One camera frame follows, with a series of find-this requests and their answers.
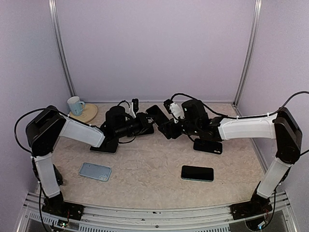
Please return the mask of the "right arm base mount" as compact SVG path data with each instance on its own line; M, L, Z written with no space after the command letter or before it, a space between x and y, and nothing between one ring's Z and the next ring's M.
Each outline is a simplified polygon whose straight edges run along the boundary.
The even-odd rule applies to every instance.
M249 218L263 213L274 211L271 205L270 198L264 198L257 194L257 189L260 184L255 188L252 197L249 201L242 203L235 203L230 206L233 220Z

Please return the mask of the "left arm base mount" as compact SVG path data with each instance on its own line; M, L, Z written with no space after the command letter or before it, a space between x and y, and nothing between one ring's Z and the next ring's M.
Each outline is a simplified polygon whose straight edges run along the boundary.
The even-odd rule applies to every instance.
M51 215L80 221L84 212L84 206L64 201L63 194L60 192L55 197L44 197L42 211Z

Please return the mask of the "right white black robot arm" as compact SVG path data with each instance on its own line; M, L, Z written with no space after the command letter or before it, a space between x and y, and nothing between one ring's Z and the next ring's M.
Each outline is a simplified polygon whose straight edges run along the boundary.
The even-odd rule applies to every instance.
M301 156L302 131L285 107L275 113L248 117L218 116L209 118L202 101L191 99L179 106L168 99L164 107L172 119L168 119L160 108L156 110L158 129L167 139L180 135L196 136L194 149L209 153L222 152L222 141L240 138L275 139L276 156L259 183L256 194L247 203L247 211L256 215L266 206L277 185L288 174L291 166Z

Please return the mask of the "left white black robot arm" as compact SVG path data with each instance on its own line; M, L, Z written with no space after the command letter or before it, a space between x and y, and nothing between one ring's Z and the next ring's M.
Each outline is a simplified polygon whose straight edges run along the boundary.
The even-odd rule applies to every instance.
M27 124L26 136L43 192L50 198L49 208L57 215L68 209L67 203L58 197L61 181L56 177L52 163L52 153L60 137L88 144L93 152L114 154L120 138L152 134L154 128L150 118L146 113L132 116L124 107L113 106L106 112L105 122L97 127L73 119L52 105L43 109Z

